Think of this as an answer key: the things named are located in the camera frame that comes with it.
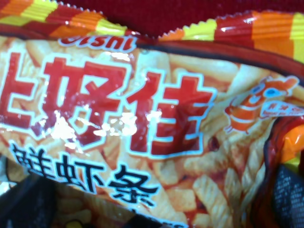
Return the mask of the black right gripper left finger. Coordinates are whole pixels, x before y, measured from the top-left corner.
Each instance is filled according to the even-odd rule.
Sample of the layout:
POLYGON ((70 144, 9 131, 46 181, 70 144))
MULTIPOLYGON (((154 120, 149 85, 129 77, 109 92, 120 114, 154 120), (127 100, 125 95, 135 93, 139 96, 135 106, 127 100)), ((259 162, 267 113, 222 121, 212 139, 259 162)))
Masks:
POLYGON ((56 213, 55 183, 30 175, 0 196, 2 228, 49 228, 56 213))

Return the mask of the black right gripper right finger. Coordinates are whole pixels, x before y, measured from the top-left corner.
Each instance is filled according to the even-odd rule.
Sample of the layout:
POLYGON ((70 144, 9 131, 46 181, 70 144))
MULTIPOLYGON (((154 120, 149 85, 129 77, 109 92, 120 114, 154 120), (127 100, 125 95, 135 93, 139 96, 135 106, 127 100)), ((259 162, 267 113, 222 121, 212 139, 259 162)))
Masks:
POLYGON ((281 228, 304 228, 304 179, 281 165, 275 178, 272 208, 281 228))

